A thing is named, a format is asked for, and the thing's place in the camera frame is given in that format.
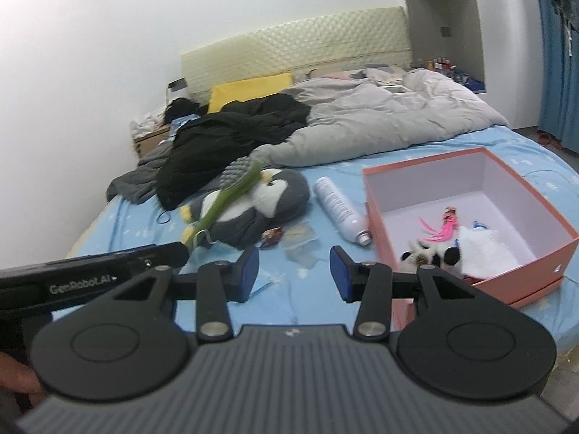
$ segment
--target pink doll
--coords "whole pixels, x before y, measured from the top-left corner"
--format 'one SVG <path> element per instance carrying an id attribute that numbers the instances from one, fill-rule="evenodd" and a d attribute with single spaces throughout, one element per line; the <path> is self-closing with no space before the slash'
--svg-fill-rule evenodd
<path id="1" fill-rule="evenodd" d="M 456 217 L 456 208 L 454 207 L 447 207 L 444 215 L 442 216 L 442 228 L 440 231 L 436 231 L 430 225 L 428 225 L 422 218 L 420 219 L 420 223 L 433 235 L 429 238 L 426 238 L 426 241 L 430 241 L 432 243 L 442 243 L 444 241 L 452 240 L 455 231 L 458 229 L 458 218 Z"/>

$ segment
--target white cloth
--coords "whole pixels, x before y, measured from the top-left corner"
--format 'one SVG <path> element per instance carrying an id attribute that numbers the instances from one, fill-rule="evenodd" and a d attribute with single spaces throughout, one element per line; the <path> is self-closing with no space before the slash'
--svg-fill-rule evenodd
<path id="1" fill-rule="evenodd" d="M 496 230 L 460 227 L 458 246 L 464 275 L 486 280 L 519 267 Z"/>
<path id="2" fill-rule="evenodd" d="M 362 73 L 377 82 L 378 85 L 401 85 L 404 83 L 404 74 L 399 73 L 388 73 L 383 70 L 376 68 L 366 68 L 362 70 Z"/>
<path id="3" fill-rule="evenodd" d="M 129 124 L 132 138 L 139 139 L 161 127 L 164 122 L 165 108 L 165 105 L 159 106 L 140 119 L 132 120 Z"/>

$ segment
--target gray blanket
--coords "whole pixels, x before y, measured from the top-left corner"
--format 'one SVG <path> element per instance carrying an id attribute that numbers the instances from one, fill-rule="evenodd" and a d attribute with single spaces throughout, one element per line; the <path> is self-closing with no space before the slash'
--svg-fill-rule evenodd
<path id="1" fill-rule="evenodd" d="M 157 145 L 139 160 L 137 168 L 114 178 L 106 189 L 106 200 L 121 195 L 132 204 L 142 204 L 155 195 L 157 172 L 169 156 L 172 141 Z"/>
<path id="2" fill-rule="evenodd" d="M 283 92 L 312 107 L 308 126 L 251 157 L 271 166 L 312 166 L 390 152 L 507 120 L 476 94 L 428 70 L 403 76 L 410 93 L 392 94 L 378 79 L 313 78 Z"/>

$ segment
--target stuffed toy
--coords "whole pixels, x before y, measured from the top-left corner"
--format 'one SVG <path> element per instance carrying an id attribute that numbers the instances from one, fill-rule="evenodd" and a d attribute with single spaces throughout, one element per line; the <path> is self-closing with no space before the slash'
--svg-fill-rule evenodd
<path id="1" fill-rule="evenodd" d="M 400 271 L 414 274 L 418 266 L 433 264 L 451 274 L 455 274 L 460 261 L 460 251 L 455 243 L 432 243 L 425 240 L 410 242 L 410 251 L 400 258 Z"/>
<path id="2" fill-rule="evenodd" d="M 198 243 L 221 241 L 243 249 L 260 241 L 262 234 L 301 215 L 310 198 L 306 178 L 293 169 L 268 168 L 261 171 L 261 180 L 239 199 L 232 202 L 209 227 L 200 234 Z M 211 208 L 219 191 L 203 194 L 179 209 L 186 223 L 199 221 Z M 190 226 L 183 232 L 183 243 L 191 248 Z"/>

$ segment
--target headboard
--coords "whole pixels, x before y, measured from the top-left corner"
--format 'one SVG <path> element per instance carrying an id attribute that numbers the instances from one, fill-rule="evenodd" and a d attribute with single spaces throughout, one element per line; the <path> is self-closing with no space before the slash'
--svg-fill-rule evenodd
<path id="1" fill-rule="evenodd" d="M 409 68 L 410 36 L 402 7 L 362 9 L 293 21 L 231 37 L 181 56 L 189 93 L 209 100 L 213 85 L 259 76 L 307 73 L 337 62 Z"/>

